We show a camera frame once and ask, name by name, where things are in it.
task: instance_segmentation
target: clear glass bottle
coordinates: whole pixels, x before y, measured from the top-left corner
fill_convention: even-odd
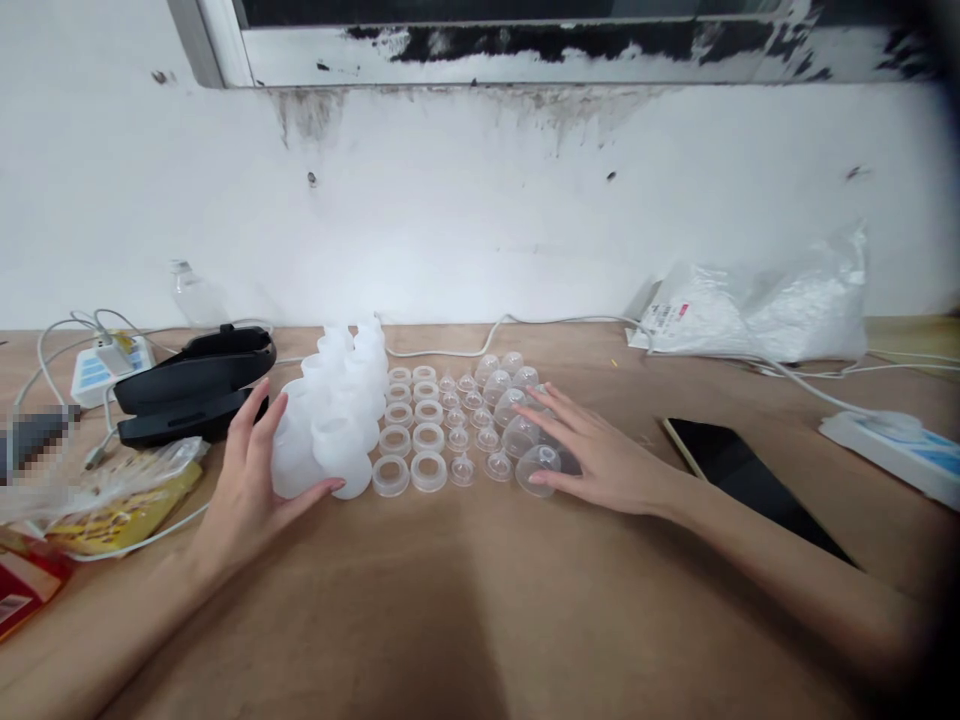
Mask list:
[[[170,272],[173,273],[173,300],[190,327],[209,330],[230,322],[214,287],[193,272],[190,263],[171,260]]]

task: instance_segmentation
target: left hand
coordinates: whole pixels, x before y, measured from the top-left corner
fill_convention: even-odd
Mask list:
[[[340,478],[329,478],[292,500],[274,494],[273,435],[287,407],[287,395],[280,393],[254,424],[269,391],[269,381],[264,379],[230,423],[217,489],[187,550],[205,580],[226,580],[310,507],[344,485]]]

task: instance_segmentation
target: smartphone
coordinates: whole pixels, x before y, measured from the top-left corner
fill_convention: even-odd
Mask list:
[[[678,418],[667,418],[663,425],[687,465],[701,480],[856,567],[856,563],[733,430]]]

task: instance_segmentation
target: white power strip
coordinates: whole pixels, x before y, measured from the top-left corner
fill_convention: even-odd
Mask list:
[[[903,439],[854,412],[827,418],[820,432],[893,473],[929,498],[960,511],[960,445],[929,430]]]

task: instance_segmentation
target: right hand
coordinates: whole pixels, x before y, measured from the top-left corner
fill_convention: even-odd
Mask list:
[[[551,383],[546,388],[548,394],[533,388],[527,391],[552,410],[556,418],[528,407],[513,407],[563,443],[579,461],[583,474],[538,470],[530,482],[548,485],[593,505],[636,515],[660,514],[688,486],[691,476],[654,457]]]

